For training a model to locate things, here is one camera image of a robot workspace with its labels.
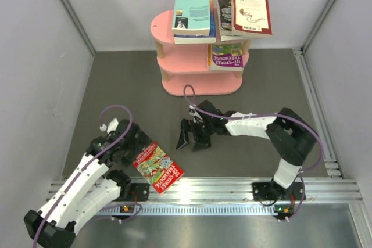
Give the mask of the red 13-storey treehouse book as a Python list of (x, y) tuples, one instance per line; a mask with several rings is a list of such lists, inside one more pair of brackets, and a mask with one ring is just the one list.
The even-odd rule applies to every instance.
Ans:
[(156, 142), (136, 157), (133, 166), (160, 195), (184, 175), (184, 171)]

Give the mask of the purple 117-storey treehouse book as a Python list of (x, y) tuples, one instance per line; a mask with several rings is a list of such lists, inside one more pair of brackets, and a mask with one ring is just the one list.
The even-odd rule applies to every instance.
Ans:
[(211, 44), (211, 71), (241, 72), (244, 68), (242, 43)]

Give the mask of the blue fantasy cover book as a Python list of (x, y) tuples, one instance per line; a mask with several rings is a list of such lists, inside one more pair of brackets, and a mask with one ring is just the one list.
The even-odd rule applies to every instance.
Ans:
[(210, 31), (209, 35), (174, 35), (175, 44), (212, 44), (216, 43), (216, 24), (214, 16), (214, 3), (210, 0)]

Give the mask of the teal back cover book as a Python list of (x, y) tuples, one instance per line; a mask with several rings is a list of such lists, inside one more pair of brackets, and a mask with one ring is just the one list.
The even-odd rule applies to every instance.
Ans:
[(171, 29), (174, 35), (209, 35), (210, 0), (175, 0)]

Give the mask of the red cream pocket-watch book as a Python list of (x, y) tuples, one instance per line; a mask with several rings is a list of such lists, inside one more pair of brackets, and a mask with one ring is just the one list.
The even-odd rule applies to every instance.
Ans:
[(265, 38), (273, 35), (269, 0), (231, 0), (233, 35)]

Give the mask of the black back cover book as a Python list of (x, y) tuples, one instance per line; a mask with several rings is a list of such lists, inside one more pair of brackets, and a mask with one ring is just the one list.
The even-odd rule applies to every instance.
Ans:
[(220, 35), (232, 35), (231, 0), (217, 0)]

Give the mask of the orange cover book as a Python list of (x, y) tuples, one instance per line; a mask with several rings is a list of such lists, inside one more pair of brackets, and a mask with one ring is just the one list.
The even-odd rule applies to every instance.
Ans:
[(206, 67), (208, 70), (210, 70), (210, 63), (211, 63), (211, 47), (212, 45), (208, 45), (208, 54), (207, 54), (207, 62), (206, 62)]

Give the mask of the blue nineteen eighty-four book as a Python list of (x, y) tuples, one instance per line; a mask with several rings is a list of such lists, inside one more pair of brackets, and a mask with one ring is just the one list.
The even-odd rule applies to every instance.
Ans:
[(263, 34), (248, 34), (248, 35), (221, 35), (220, 41), (221, 42), (230, 42), (230, 41), (244, 41), (244, 40), (252, 40), (252, 39), (261, 39), (264, 38), (265, 35)]

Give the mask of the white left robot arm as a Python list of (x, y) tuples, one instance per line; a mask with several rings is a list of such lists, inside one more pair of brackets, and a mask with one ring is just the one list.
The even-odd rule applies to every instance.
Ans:
[(136, 123), (114, 119), (102, 126), (106, 136), (93, 139), (71, 176), (40, 209), (24, 217), (33, 247), (70, 247), (83, 226), (113, 201), (128, 206), (133, 216), (141, 212), (141, 193), (116, 163), (128, 167), (152, 140)]

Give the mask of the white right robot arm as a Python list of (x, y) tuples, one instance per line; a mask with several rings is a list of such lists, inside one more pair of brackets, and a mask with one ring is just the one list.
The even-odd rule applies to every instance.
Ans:
[(293, 110), (283, 108), (268, 116), (243, 114), (233, 110), (222, 113), (207, 100), (188, 109), (192, 120), (182, 119), (177, 149), (193, 143), (194, 151), (211, 147), (213, 134), (252, 136), (269, 140), (281, 159), (266, 191), (259, 201), (278, 201), (290, 197), (292, 186), (318, 140), (317, 133)]

